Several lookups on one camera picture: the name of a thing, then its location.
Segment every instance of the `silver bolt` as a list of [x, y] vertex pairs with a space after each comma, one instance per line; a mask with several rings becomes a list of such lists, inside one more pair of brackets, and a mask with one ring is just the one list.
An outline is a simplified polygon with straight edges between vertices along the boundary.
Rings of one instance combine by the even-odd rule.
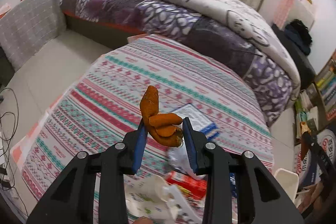
[[254, 156], [254, 154], [253, 154], [251, 151], [245, 151], [245, 152], [244, 152], [244, 156], [245, 156], [246, 158], [252, 159], [253, 156]]
[[84, 159], [85, 157], [86, 157], [86, 152], [84, 152], [84, 151], [80, 151], [77, 154], [77, 158], [79, 158], [79, 159]]
[[115, 149], [121, 150], [125, 148], [125, 144], [124, 143], [117, 143], [115, 145]]
[[215, 149], [216, 145], [214, 143], [206, 143], [205, 147], [207, 149]]

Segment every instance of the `bookshelf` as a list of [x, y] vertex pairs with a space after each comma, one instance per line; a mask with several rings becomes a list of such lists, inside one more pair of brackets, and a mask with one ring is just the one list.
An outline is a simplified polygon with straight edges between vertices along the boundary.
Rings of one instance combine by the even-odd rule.
[[336, 117], [336, 50], [315, 77], [315, 85], [321, 99], [321, 110], [329, 123]]

